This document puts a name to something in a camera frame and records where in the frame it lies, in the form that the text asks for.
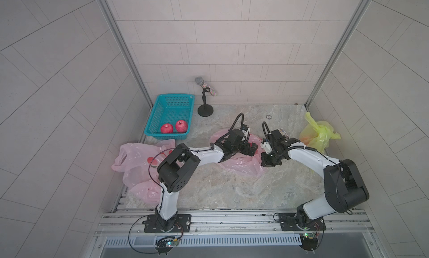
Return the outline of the pink plastic bag back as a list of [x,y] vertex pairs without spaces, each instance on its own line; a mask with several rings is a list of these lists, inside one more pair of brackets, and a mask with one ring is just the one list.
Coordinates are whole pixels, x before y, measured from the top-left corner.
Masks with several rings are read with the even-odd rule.
[[254,156],[237,153],[227,161],[219,163],[220,167],[240,175],[261,177],[265,172],[261,166],[261,154],[264,152],[260,147],[262,139],[254,134],[250,134],[249,143],[255,143],[258,146]]

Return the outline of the pink plastic bag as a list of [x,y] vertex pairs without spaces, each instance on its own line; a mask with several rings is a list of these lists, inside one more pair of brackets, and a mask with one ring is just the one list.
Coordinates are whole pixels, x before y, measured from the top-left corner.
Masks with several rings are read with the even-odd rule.
[[265,172],[261,166],[261,154],[264,152],[260,147],[262,139],[254,134],[250,134],[249,143],[255,143],[258,146],[254,156],[237,153],[227,161],[219,163],[220,167],[240,175],[261,177]]
[[155,145],[128,143],[120,147],[112,169],[123,173],[122,181],[129,192],[143,203],[157,205],[162,188],[157,167],[175,148],[175,140],[163,140]]

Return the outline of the red apple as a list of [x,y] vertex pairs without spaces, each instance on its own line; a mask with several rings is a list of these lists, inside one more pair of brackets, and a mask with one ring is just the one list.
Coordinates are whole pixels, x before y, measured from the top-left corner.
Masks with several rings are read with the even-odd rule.
[[166,123],[161,126],[160,131],[162,134],[172,134],[174,133],[174,127],[170,123]]
[[184,120],[179,120],[175,124],[175,129],[177,133],[186,133],[188,131],[188,123]]

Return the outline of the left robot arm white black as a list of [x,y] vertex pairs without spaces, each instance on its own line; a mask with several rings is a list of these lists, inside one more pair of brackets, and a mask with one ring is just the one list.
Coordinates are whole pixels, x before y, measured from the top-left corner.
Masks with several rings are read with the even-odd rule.
[[258,146],[250,143],[249,127],[244,124],[244,114],[238,114],[226,134],[206,148],[190,148],[179,144],[175,148],[161,151],[168,155],[158,165],[158,181],[162,189],[160,203],[155,209],[154,227],[162,232],[169,232],[175,227],[178,217],[177,203],[179,191],[189,182],[199,166],[223,163],[237,153],[254,156]]

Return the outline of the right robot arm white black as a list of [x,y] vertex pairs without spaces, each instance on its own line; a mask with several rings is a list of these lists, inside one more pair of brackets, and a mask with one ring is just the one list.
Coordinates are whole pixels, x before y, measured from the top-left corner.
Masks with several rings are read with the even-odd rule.
[[295,224],[301,230],[318,226],[318,220],[333,213],[345,213],[366,202],[369,191],[356,164],[350,159],[326,156],[296,138],[287,138],[280,130],[269,130],[263,122],[265,139],[261,143],[261,166],[272,168],[284,160],[302,163],[324,180],[324,195],[297,207]]

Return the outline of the yellow-green plastic bag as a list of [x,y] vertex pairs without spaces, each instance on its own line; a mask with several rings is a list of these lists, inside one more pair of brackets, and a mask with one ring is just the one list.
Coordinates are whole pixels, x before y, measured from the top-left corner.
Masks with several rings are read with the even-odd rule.
[[315,148],[321,153],[329,147],[330,140],[340,140],[341,135],[327,121],[315,121],[309,112],[305,114],[307,126],[299,134],[299,140],[306,146]]

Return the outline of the playing card deck box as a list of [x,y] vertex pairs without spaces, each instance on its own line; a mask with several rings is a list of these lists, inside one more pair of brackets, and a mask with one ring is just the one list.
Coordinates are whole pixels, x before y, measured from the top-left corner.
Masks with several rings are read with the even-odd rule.
[[279,132],[286,138],[289,139],[289,135],[285,132],[284,129],[279,129]]

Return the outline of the microphone on black stand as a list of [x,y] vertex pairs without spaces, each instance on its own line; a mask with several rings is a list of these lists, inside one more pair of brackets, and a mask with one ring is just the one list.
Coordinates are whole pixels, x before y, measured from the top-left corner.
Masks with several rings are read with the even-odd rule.
[[202,77],[196,77],[195,83],[202,88],[202,101],[203,104],[198,108],[198,114],[202,117],[209,117],[214,113],[214,109],[207,103],[207,94],[216,96],[216,92],[211,88],[210,85],[206,84]]

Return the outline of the teal plastic basket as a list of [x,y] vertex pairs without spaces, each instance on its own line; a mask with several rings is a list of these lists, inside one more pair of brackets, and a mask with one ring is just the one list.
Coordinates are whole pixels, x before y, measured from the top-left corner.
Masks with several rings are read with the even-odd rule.
[[[151,111],[144,134],[152,136],[158,140],[184,140],[191,130],[193,108],[195,95],[191,94],[162,94],[156,99]],[[176,131],[175,124],[183,120],[188,128],[184,133]],[[173,125],[172,133],[162,133],[161,128],[164,124]]]

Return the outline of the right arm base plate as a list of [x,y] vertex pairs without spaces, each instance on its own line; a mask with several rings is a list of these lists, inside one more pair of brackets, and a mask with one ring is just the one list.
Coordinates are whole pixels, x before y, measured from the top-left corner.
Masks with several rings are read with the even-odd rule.
[[325,231],[326,225],[322,217],[312,220],[300,213],[275,213],[274,220],[282,231]]

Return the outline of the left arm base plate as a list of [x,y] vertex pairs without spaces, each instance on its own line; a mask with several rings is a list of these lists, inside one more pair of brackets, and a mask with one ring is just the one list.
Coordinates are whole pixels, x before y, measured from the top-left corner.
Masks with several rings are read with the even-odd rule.
[[164,220],[160,215],[151,214],[145,221],[145,233],[169,233],[189,232],[191,225],[191,214],[175,214],[169,220]]

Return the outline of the aluminium rail frame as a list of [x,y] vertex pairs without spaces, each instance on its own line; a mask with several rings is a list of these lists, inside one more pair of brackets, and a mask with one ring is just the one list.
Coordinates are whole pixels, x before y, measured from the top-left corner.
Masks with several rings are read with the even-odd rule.
[[105,213],[84,252],[86,258],[99,258],[108,248],[130,248],[139,254],[158,253],[157,240],[172,236],[180,239],[178,248],[191,247],[251,247],[300,246],[302,233],[315,233],[322,242],[334,237],[333,250],[348,254],[363,251],[372,258],[385,258],[378,235],[363,210],[351,214],[334,213],[323,217],[325,231],[282,231],[273,218],[275,213],[295,213],[293,210],[185,210],[191,214],[189,232],[145,233],[145,221],[151,211],[120,210]]

